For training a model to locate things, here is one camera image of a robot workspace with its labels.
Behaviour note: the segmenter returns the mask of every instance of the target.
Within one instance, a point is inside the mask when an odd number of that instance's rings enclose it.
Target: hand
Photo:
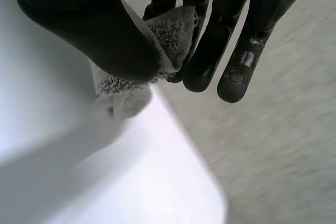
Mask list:
[[[199,29],[194,31],[194,44],[197,43],[204,22],[208,1],[183,0],[183,5],[195,5],[201,18]],[[194,92],[202,92],[208,87],[246,1],[213,0],[209,23],[196,51],[190,52],[184,67],[171,79],[172,82],[183,80],[186,88]],[[151,18],[173,8],[175,2],[176,0],[152,0],[152,4],[145,10],[144,18]],[[245,95],[276,22],[294,2],[295,0],[251,0],[238,43],[217,87],[222,100],[237,102]]]
[[[36,23],[116,77],[148,82],[159,65],[120,0],[18,0]]]

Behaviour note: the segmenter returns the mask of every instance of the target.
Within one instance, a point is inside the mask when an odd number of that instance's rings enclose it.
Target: gray floor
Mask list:
[[[161,88],[225,189],[229,224],[335,224],[336,0],[298,0],[229,104],[216,86],[242,24],[205,92]]]

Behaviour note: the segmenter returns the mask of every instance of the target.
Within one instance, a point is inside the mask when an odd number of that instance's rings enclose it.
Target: towel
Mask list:
[[[100,99],[109,99],[113,114],[124,119],[137,115],[149,103],[151,83],[173,76],[180,70],[188,53],[195,49],[192,36],[199,20],[194,6],[181,6],[145,22],[124,0],[122,2],[137,28],[152,45],[160,65],[149,83],[136,83],[112,76],[89,60],[97,95]]]

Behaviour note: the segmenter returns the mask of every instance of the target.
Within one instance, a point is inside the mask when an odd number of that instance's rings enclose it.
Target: white sink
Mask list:
[[[83,54],[0,0],[0,223],[221,224],[225,197],[157,90],[120,123]]]

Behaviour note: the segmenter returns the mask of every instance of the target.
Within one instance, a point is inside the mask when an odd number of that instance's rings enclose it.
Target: microfiber cloth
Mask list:
[[[173,76],[182,67],[188,53],[194,50],[193,31],[199,25],[195,7],[181,6],[144,21],[125,1],[122,2],[137,28],[156,52],[160,68],[150,83]],[[150,101],[150,83],[140,84],[123,80],[104,72],[92,61],[90,65],[97,95],[101,98],[111,98],[113,107],[121,110],[120,114],[124,114],[122,117],[136,115]]]

